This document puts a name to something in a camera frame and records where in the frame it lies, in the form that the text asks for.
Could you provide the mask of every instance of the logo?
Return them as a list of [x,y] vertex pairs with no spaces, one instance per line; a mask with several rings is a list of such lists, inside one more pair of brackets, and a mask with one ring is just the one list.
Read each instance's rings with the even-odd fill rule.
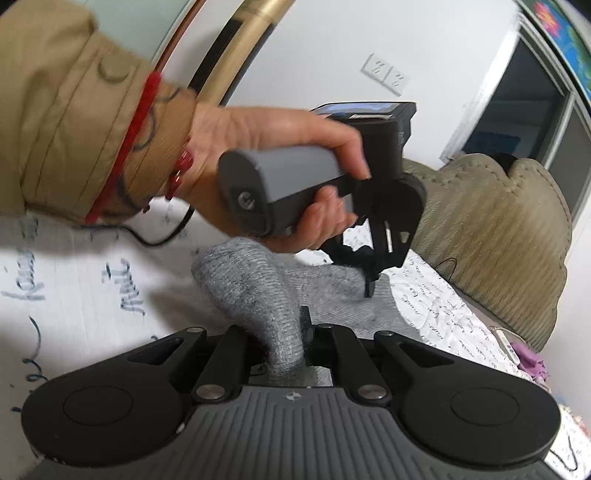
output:
[[285,395],[285,398],[289,401],[298,401],[301,399],[301,395],[298,392],[290,392]]
[[242,210],[253,210],[255,204],[255,199],[252,198],[250,192],[242,192],[238,195],[238,205]]

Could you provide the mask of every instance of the person's left hand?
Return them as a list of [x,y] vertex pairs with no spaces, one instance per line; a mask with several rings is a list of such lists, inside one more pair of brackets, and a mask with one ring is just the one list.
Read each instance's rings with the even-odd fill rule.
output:
[[[203,217],[229,235],[241,235],[222,197],[217,179],[219,157],[227,150],[267,150],[291,145],[319,145],[333,150],[341,167],[353,177],[369,178],[361,136],[347,125],[311,112],[278,108],[219,108],[198,105],[187,145],[194,166],[184,177],[177,195]],[[276,252],[317,249],[329,238],[355,223],[336,188],[321,188],[303,213],[295,232],[272,236],[263,242]]]

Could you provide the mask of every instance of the gray fabric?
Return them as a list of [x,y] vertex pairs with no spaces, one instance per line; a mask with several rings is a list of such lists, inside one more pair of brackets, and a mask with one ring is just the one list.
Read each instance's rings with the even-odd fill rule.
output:
[[387,275],[367,299],[357,269],[288,265],[258,242],[235,238],[200,253],[193,276],[231,321],[267,345],[271,378],[301,376],[301,305],[310,308],[312,323],[344,325],[360,338],[393,330],[421,339],[396,308]]

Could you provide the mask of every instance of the window frame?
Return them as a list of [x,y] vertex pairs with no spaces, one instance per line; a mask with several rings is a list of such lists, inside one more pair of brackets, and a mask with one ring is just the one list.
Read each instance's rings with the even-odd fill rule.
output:
[[[474,132],[506,72],[519,41],[524,42],[540,62],[558,92],[564,96],[563,106],[558,121],[553,127],[553,133],[541,148],[540,163],[547,170],[550,168],[573,114],[579,115],[591,141],[591,102],[589,102],[580,80],[572,71],[562,52],[553,43],[548,32],[539,24],[535,15],[525,9],[519,0],[517,0],[517,3],[522,6],[521,11],[517,13],[514,24],[505,35],[501,48],[485,76],[480,91],[467,108],[466,115],[462,119],[460,126],[440,155],[440,159],[444,163],[448,163],[455,158]],[[583,207],[587,204],[590,196],[591,168],[585,186],[571,214],[573,226],[578,223]]]

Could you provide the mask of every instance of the window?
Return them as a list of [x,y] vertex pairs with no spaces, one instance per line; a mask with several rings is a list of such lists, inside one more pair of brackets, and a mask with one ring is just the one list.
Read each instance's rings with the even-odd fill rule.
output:
[[517,39],[511,40],[509,36],[501,52],[504,65],[493,65],[496,87],[490,88],[489,81],[488,97],[481,92],[473,108],[476,115],[466,118],[443,159],[461,153],[533,158],[549,170],[576,221],[591,183],[589,102],[549,41],[524,15]]

